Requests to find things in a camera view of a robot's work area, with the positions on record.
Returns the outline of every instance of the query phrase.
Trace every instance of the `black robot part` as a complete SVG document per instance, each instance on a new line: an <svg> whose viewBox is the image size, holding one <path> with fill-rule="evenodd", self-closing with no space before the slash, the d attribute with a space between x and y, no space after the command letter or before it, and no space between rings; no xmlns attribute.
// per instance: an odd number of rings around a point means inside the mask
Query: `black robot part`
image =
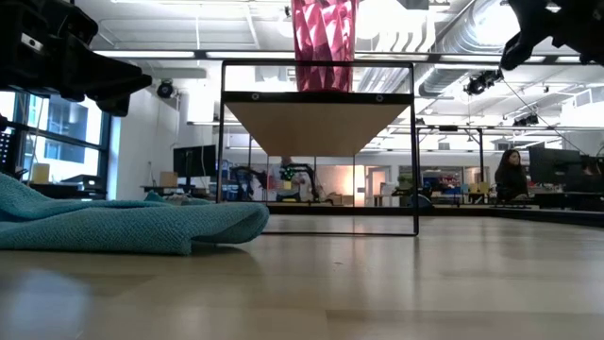
<svg viewBox="0 0 604 340"><path fill-rule="evenodd" d="M552 0L560 7L554 12L546 0L508 0L520 32L505 45L501 68L513 70L525 62L533 48L545 38L552 37L553 45L567 45L580 54L583 64L595 62L604 65L604 1Z"/></svg>
<svg viewBox="0 0 604 340"><path fill-rule="evenodd" d="M120 103L152 78L140 67L95 54L89 45L97 33L92 18L62 0L0 0L0 90L75 102L88 96L124 116Z"/></svg>

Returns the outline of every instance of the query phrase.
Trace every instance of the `camera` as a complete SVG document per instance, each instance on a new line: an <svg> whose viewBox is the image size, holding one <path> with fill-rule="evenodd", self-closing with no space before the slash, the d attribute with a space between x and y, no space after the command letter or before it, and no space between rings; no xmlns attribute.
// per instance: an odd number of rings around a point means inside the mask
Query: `camera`
<svg viewBox="0 0 604 340"><path fill-rule="evenodd" d="M539 124L539 117L536 114L530 114L522 119L513 122L513 127L530 127Z"/></svg>
<svg viewBox="0 0 604 340"><path fill-rule="evenodd" d="M163 99L172 99L178 95L178 91L173 85L172 79L164 79L158 86L158 97Z"/></svg>
<svg viewBox="0 0 604 340"><path fill-rule="evenodd" d="M468 95L479 95L484 93L495 83L503 79L501 69L496 71L484 71L478 76L470 76L470 81L463 87L463 91Z"/></svg>

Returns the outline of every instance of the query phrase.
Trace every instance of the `ceiling light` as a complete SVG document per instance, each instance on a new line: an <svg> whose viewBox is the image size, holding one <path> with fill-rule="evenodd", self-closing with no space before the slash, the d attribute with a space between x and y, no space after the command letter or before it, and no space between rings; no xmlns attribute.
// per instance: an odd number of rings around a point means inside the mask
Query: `ceiling light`
<svg viewBox="0 0 604 340"><path fill-rule="evenodd" d="M426 61L429 55L421 53L393 53L393 52L363 52L355 53L355 60L404 60Z"/></svg>
<svg viewBox="0 0 604 340"><path fill-rule="evenodd" d="M556 63L579 63L580 59L579 56L564 56L564 57L558 57L556 59Z"/></svg>
<svg viewBox="0 0 604 340"><path fill-rule="evenodd" d="M209 59L280 59L293 60L294 52L216 51L207 52Z"/></svg>
<svg viewBox="0 0 604 340"><path fill-rule="evenodd" d="M442 56L440 61L457 61L457 62L499 62L501 56L475 56L475 55L446 55Z"/></svg>
<svg viewBox="0 0 604 340"><path fill-rule="evenodd" d="M94 51L94 53L118 59L193 59L193 51Z"/></svg>
<svg viewBox="0 0 604 340"><path fill-rule="evenodd" d="M202 126L202 127L218 127L220 126L219 122L187 122L187 125L195 125L195 126ZM243 124L239 123L239 122L225 122L225 127L240 127Z"/></svg>
<svg viewBox="0 0 604 340"><path fill-rule="evenodd" d="M539 63L539 62L544 62L545 60L545 56L538 56L538 57L530 57L527 59L526 62L528 63Z"/></svg>
<svg viewBox="0 0 604 340"><path fill-rule="evenodd" d="M480 64L434 64L434 68L439 70L491 70L499 69L498 65L480 65Z"/></svg>
<svg viewBox="0 0 604 340"><path fill-rule="evenodd" d="M262 148L258 147L258 146L252 146L252 147L249 147L249 146L227 146L226 149L227 150L245 150L245 151L250 150L250 149L252 149L252 150L262 150Z"/></svg>
<svg viewBox="0 0 604 340"><path fill-rule="evenodd" d="M501 3L499 3L499 5L501 5L501 6L509 6L510 2L508 0L502 0ZM558 6L558 5L556 5L556 4L552 3L552 2L548 2L547 6L545 6L545 9L548 9L548 10L550 10L550 11L552 11L552 12L555 13L555 12L559 11L561 8L560 8L560 6Z"/></svg>
<svg viewBox="0 0 604 340"><path fill-rule="evenodd" d="M256 1L219 1L219 0L111 0L114 4L146 4L146 5L217 5L217 6L242 6L242 5L287 5L289 1L256 0Z"/></svg>
<svg viewBox="0 0 604 340"><path fill-rule="evenodd" d="M503 46L520 31L520 25L511 7L490 4L473 18L476 22L474 34L480 44Z"/></svg>

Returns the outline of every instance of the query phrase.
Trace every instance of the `dark hair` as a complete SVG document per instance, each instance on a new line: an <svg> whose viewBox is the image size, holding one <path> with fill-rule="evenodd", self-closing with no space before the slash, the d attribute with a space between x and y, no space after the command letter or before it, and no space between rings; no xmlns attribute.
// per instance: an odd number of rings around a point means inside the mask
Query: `dark hair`
<svg viewBox="0 0 604 340"><path fill-rule="evenodd" d="M516 150L516 149L506 150L506 152L503 153L503 156L501 156L501 161L499 162L499 167L497 168L495 175L497 173L501 173L502 171L506 171L508 169L516 169L516 168L517 168L517 170L521 171L522 173L525 172L525 170L522 167L522 163L518 164L517 166L510 164L510 157L514 153L517 154L518 158L522 160L522 158L520 157L520 152L518 152L518 150Z"/></svg>

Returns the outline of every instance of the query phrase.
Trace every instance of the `pink vase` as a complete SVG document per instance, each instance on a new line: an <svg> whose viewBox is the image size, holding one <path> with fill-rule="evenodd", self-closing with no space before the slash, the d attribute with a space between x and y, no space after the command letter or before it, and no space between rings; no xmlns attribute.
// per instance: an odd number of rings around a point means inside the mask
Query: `pink vase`
<svg viewBox="0 0 604 340"><path fill-rule="evenodd" d="M292 0L296 60L352 61L359 0ZM351 67L303 66L298 91L352 90Z"/></svg>

